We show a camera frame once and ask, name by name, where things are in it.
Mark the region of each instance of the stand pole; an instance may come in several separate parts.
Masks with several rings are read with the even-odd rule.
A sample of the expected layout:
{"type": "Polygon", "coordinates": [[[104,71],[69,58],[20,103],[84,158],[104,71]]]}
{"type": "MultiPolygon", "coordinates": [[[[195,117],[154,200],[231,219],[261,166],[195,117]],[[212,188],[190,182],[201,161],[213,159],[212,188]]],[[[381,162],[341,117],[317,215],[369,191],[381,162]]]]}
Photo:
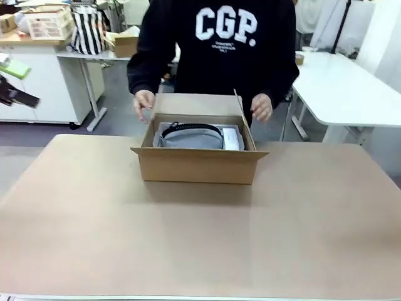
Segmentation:
{"type": "Polygon", "coordinates": [[[336,53],[336,48],[337,48],[337,45],[338,45],[338,41],[340,40],[341,33],[343,32],[345,20],[346,20],[346,17],[348,16],[348,11],[350,10],[351,2],[352,2],[352,0],[348,0],[348,2],[346,3],[345,12],[344,12],[343,19],[341,20],[340,29],[338,30],[336,41],[334,42],[333,48],[331,49],[331,52],[330,52],[332,54],[336,53]]]}

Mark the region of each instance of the right hand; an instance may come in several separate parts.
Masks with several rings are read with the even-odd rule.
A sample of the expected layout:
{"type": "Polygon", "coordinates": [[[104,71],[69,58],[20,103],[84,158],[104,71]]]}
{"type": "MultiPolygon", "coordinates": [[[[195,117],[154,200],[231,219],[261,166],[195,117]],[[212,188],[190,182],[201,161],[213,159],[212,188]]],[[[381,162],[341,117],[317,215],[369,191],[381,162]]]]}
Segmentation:
{"type": "Polygon", "coordinates": [[[146,123],[146,119],[143,116],[142,109],[152,110],[155,103],[155,95],[148,90],[138,91],[133,98],[133,108],[138,115],[138,118],[143,123],[146,123]]]}

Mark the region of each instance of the brown paper tabletop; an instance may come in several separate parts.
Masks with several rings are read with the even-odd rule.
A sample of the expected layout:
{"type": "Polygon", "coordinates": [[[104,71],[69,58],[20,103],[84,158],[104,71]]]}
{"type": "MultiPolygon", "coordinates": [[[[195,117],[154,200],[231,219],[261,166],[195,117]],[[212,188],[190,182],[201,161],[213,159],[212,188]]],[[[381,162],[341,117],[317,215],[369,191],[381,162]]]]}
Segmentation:
{"type": "Polygon", "coordinates": [[[132,143],[47,146],[0,210],[0,292],[401,296],[401,192],[358,146],[268,144],[235,186],[143,182],[132,143]]]}

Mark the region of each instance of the green paper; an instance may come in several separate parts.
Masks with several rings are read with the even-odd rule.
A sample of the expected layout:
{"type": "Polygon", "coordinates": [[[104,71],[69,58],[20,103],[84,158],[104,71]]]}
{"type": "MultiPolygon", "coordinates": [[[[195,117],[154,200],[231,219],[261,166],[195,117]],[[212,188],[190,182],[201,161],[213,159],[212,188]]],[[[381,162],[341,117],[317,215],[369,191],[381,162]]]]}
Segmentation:
{"type": "Polygon", "coordinates": [[[10,60],[6,66],[0,65],[0,70],[17,77],[20,80],[24,79],[29,71],[31,71],[30,67],[16,60],[10,60]]]}

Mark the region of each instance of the person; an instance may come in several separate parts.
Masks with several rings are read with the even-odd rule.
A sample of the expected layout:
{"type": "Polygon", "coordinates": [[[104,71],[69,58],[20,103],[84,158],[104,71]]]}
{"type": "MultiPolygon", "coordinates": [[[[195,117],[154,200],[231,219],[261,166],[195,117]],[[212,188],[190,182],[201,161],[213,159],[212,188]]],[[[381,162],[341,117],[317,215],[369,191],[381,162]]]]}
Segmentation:
{"type": "Polygon", "coordinates": [[[128,63],[133,106],[151,110],[181,49],[176,93],[242,97],[248,124],[267,121],[299,75],[292,0],[152,0],[128,63]]]}

